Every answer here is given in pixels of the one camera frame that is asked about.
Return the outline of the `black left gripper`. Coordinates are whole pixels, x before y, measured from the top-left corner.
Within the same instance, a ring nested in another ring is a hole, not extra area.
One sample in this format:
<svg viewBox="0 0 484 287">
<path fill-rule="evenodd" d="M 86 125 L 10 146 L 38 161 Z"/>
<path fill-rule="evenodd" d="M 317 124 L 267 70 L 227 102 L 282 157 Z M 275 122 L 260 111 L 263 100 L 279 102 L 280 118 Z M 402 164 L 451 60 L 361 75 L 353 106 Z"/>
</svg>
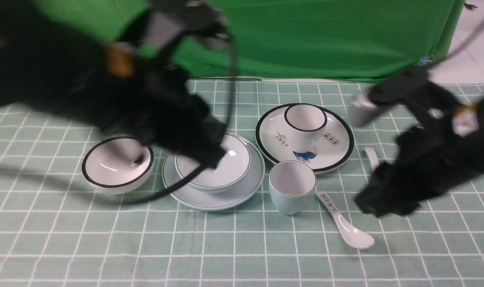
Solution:
<svg viewBox="0 0 484 287">
<path fill-rule="evenodd" d="M 226 153 L 221 142 L 227 125 L 201 96 L 189 92 L 187 80 L 182 68 L 145 70 L 142 93 L 130 98 L 120 125 L 142 145 L 158 145 L 216 169 Z"/>
</svg>

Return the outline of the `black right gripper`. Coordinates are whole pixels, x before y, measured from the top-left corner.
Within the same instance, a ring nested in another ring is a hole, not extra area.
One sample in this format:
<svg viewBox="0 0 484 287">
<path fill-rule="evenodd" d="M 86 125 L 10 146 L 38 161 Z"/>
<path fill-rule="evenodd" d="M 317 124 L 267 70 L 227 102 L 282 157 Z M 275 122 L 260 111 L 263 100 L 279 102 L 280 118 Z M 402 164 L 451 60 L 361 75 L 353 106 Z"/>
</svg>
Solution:
<svg viewBox="0 0 484 287">
<path fill-rule="evenodd" d="M 397 138 L 393 163 L 384 161 L 355 197 L 356 206 L 377 218 L 409 216 L 427 200 L 478 176 L 478 170 L 460 151 L 461 137 L 453 129 L 410 128 Z"/>
</svg>

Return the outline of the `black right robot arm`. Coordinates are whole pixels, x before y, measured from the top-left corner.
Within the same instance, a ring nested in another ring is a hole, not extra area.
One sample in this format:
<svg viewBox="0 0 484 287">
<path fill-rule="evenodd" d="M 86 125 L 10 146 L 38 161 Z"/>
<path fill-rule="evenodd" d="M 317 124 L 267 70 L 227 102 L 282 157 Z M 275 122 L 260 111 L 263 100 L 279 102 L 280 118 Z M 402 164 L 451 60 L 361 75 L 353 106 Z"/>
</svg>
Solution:
<svg viewBox="0 0 484 287">
<path fill-rule="evenodd" d="M 401 103 L 418 123 L 395 137 L 394 162 L 381 162 L 355 197 L 364 214 L 408 216 L 484 175 L 484 99 L 465 105 L 436 87 Z"/>
</svg>

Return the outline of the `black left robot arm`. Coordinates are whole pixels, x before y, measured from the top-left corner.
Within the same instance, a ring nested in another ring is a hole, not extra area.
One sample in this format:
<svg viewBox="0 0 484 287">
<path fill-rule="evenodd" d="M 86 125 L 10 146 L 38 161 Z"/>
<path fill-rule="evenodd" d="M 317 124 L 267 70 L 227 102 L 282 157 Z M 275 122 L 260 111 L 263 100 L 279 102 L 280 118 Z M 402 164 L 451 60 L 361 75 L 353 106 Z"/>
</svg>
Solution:
<svg viewBox="0 0 484 287">
<path fill-rule="evenodd" d="M 225 125 L 170 60 L 188 27 L 169 10 L 147 10 L 105 43 L 50 18 L 35 1 L 0 0 L 0 107 L 26 105 L 214 169 L 226 153 Z"/>
</svg>

